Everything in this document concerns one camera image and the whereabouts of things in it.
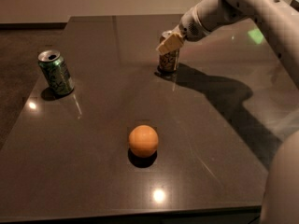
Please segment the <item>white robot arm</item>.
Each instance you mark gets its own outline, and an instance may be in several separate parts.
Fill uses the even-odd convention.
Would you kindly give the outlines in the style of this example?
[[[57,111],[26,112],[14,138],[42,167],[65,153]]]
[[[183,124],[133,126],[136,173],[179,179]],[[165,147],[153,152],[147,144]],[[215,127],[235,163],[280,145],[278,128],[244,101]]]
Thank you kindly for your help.
[[[218,28],[250,18],[294,83],[299,77],[299,13],[283,0],[202,0],[187,11],[157,51],[165,55],[185,41],[199,41]],[[272,160],[260,224],[299,224],[299,132],[291,134]]]

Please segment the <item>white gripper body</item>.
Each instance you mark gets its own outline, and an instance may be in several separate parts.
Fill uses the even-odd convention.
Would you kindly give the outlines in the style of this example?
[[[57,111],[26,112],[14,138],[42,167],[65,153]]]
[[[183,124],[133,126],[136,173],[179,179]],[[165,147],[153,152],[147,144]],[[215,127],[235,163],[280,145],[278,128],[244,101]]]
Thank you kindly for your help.
[[[210,34],[204,25],[200,7],[187,11],[181,17],[178,28],[184,39],[190,42],[197,42]]]

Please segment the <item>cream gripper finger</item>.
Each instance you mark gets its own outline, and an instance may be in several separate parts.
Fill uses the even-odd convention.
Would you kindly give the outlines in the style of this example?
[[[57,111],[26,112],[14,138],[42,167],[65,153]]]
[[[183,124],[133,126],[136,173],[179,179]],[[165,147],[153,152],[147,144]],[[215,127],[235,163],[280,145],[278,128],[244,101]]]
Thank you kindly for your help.
[[[164,39],[156,50],[161,54],[165,55],[169,52],[180,49],[184,45],[184,39],[179,33],[171,33],[166,39]]]

